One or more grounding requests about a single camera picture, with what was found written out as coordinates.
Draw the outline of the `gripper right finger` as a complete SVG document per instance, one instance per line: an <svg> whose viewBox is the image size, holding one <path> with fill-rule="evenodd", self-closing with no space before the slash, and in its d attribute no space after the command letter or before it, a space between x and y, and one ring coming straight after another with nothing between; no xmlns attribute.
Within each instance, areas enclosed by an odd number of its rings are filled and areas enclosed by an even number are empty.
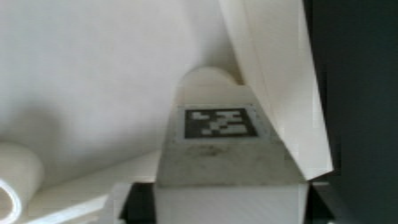
<svg viewBox="0 0 398 224"><path fill-rule="evenodd" d="M308 197L308 224L347 224L345 208L327 182L313 182Z"/></svg>

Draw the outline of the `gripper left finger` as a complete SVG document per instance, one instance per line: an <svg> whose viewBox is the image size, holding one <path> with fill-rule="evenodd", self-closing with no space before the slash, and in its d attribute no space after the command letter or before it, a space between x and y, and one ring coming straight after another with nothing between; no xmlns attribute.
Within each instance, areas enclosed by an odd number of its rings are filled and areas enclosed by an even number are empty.
<svg viewBox="0 0 398 224"><path fill-rule="evenodd" d="M157 224L153 183L135 183L119 214L123 224Z"/></svg>

